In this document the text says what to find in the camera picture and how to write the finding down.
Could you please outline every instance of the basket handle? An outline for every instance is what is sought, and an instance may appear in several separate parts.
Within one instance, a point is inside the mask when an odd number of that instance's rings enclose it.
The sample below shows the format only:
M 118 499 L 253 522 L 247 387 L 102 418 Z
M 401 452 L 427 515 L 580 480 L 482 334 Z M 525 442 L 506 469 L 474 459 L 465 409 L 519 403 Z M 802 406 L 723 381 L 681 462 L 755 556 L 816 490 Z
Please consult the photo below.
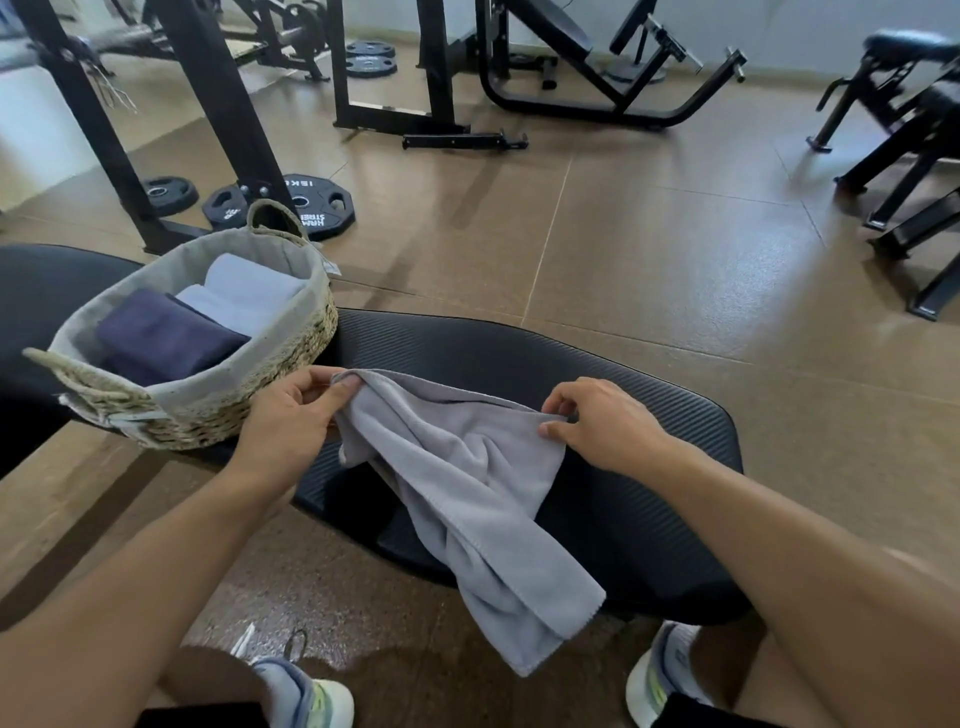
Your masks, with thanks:
M 114 401 L 151 401 L 150 395 L 146 392 L 140 391 L 130 385 L 124 384 L 123 382 L 111 382 L 110 386 L 115 387 L 115 391 L 97 389 L 96 387 L 90 387 L 81 382 L 81 379 L 84 378 L 84 375 L 89 376 L 94 374 L 96 377 L 100 375 L 96 372 L 90 372 L 85 369 L 85 367 L 73 359 L 63 356 L 55 352 L 45 352 L 40 349 L 34 349 L 32 347 L 23 350 L 23 355 L 28 359 L 33 361 L 35 364 L 39 364 L 41 367 L 46 367 L 59 379 L 64 385 L 70 387 L 78 394 L 90 395 L 93 397 L 99 397 L 105 400 L 114 400 Z
M 286 218 L 288 223 L 286 230 L 273 230 L 263 225 L 256 225 L 256 216 L 265 208 L 275 210 Z M 289 240 L 292 243 L 296 243 L 297 245 L 302 246 L 307 244 L 306 228 L 303 226 L 303 222 L 299 216 L 287 209 L 286 206 L 281 205 L 276 200 L 271 200 L 270 198 L 265 197 L 260 200 L 255 200 L 250 205 L 250 209 L 247 210 L 247 228 L 251 232 L 256 232 L 259 234 L 279 235 L 280 237 Z

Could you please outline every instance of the navy blue towel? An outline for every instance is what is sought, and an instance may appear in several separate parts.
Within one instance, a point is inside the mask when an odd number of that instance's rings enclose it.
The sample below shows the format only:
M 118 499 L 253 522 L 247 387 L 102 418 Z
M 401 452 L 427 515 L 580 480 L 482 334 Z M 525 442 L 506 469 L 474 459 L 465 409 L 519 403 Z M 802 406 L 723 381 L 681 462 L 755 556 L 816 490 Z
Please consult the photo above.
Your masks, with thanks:
M 151 288 L 114 308 L 97 338 L 107 350 L 103 366 L 144 387 L 198 374 L 250 341 Z

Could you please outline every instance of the hand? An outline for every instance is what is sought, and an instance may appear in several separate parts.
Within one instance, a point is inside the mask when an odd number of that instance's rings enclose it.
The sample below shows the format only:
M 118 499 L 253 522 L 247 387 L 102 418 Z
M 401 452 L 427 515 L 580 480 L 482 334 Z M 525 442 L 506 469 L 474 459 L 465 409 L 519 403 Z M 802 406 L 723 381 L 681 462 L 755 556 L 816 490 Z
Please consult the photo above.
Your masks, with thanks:
M 543 403 L 548 415 L 579 414 L 575 425 L 544 423 L 540 435 L 566 443 L 597 468 L 642 478 L 644 465 L 677 442 L 640 402 L 611 381 L 581 376 L 558 384 Z
M 262 488 L 266 502 L 289 502 L 328 433 L 335 432 L 333 414 L 363 384 L 359 376 L 348 376 L 330 386 L 342 371 L 304 367 L 257 392 L 227 466 L 230 475 Z

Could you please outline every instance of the white wall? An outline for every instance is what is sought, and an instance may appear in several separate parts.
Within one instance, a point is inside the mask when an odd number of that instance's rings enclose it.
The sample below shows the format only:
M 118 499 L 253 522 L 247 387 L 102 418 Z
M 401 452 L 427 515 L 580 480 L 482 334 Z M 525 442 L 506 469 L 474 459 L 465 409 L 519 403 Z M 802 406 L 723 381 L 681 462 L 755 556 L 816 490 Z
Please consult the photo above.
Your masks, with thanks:
M 567 12 L 597 51 L 610 44 L 634 0 L 573 0 Z M 347 0 L 348 25 L 417 32 L 415 0 Z M 447 27 L 473 24 L 472 0 L 444 0 Z M 880 28 L 914 28 L 960 38 L 960 0 L 660 0 L 657 18 L 702 61 L 734 45 L 763 68 L 849 73 L 861 42 Z M 538 39 L 515 23 L 512 41 Z

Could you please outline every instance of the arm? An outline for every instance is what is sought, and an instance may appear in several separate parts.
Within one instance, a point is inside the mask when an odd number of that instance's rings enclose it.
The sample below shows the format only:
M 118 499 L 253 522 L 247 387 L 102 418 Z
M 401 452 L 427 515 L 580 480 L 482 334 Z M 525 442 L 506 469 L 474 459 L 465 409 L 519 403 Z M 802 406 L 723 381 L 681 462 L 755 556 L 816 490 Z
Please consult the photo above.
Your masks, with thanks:
M 844 725 L 960 725 L 960 592 L 670 437 L 610 382 L 561 384 L 543 410 L 579 422 L 541 434 L 677 511 Z
M 271 508 L 290 500 L 359 380 L 309 367 L 256 395 L 229 465 L 0 635 L 0 705 L 25 727 L 128 728 Z

